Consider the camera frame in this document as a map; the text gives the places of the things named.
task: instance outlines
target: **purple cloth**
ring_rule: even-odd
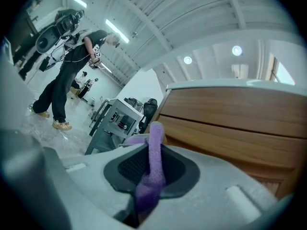
[[[141,181],[136,187],[136,209],[142,213],[154,208],[159,201],[159,195],[165,186],[165,176],[162,167],[161,144],[164,138],[164,128],[159,122],[152,122],[149,130],[149,137],[136,136],[127,141],[131,144],[148,143],[149,146],[149,174],[143,175]]]

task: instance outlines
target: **tan boot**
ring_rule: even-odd
[[[35,113],[35,114],[38,114],[38,115],[40,115],[41,117],[45,117],[45,118],[49,118],[49,117],[50,117],[49,112]]]
[[[54,120],[54,119],[53,119],[52,126],[60,130],[71,130],[72,129],[72,126],[68,122],[59,123],[58,120]]]

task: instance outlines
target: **fluorescent light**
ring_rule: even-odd
[[[87,7],[86,2],[83,2],[82,0],[75,0],[78,4],[82,5],[83,7]]]
[[[242,49],[240,46],[234,46],[232,48],[232,53],[235,55],[235,56],[240,56],[242,54]]]
[[[119,33],[120,37],[122,38],[122,40],[124,40],[126,43],[129,42],[129,39],[116,27],[114,26],[111,21],[109,20],[106,20],[106,24],[111,27],[111,29],[116,32],[116,33]]]
[[[189,64],[192,63],[192,58],[190,56],[185,56],[183,61],[184,61],[184,63],[189,65]]]
[[[110,73],[112,73],[112,71],[111,71],[109,68],[107,68],[107,67],[105,66],[104,63],[101,62],[101,65],[102,65],[105,69],[107,69]]]

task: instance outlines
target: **wooden panel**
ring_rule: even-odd
[[[160,115],[168,144],[170,138],[228,160],[292,170],[306,154],[306,139],[285,138],[195,123]]]
[[[288,176],[288,178],[280,184],[276,196],[278,198],[283,198],[284,196],[293,193],[298,186],[304,170],[306,170],[306,159],[303,161],[303,163],[298,164],[297,167]]]
[[[266,188],[268,188],[272,194],[276,195],[279,183],[271,183],[271,182],[261,182],[262,185],[264,185]]]
[[[178,141],[177,139],[171,138],[168,135],[166,135],[166,138],[167,138],[168,145],[186,148],[192,151],[196,151],[196,152],[203,153],[206,155],[218,157],[220,159],[228,161],[259,182],[267,181],[267,182],[281,183],[285,179],[288,178],[289,174],[292,171],[291,169],[280,169],[280,168],[275,168],[275,167],[258,166],[258,165],[255,166],[252,163],[224,157],[221,154],[218,154],[218,155],[213,154],[211,152],[205,151],[204,149],[200,149],[190,144]]]
[[[172,90],[161,114],[266,134],[307,138],[307,98],[256,88]]]

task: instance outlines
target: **black pants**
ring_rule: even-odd
[[[38,39],[40,33],[33,36],[27,36],[20,45],[20,48],[14,53],[13,62],[16,64],[22,57],[26,56],[29,51],[35,47],[36,40]]]
[[[28,61],[25,63],[24,67],[19,71],[19,75],[22,77],[23,80],[25,80],[27,73],[32,69],[34,63],[40,56],[41,53],[35,51],[31,58],[29,58]]]
[[[73,88],[75,88],[75,89],[78,89],[78,90],[80,89],[80,86],[79,86],[79,84],[77,84],[77,82],[76,82],[75,79],[72,81],[71,86],[72,86]]]
[[[58,120],[59,123],[66,122],[66,95],[69,92],[72,81],[75,79],[77,73],[84,67],[84,65],[85,63],[82,66],[78,66],[77,63],[63,62],[56,79],[54,79],[50,84],[46,86],[43,93],[39,96],[39,99],[34,102],[34,112],[45,112],[52,103],[52,113],[54,120]]]
[[[84,89],[81,91],[81,93],[78,94],[78,97],[79,97],[80,99],[82,99],[82,98],[85,96],[87,90],[88,90],[88,87],[85,86]]]

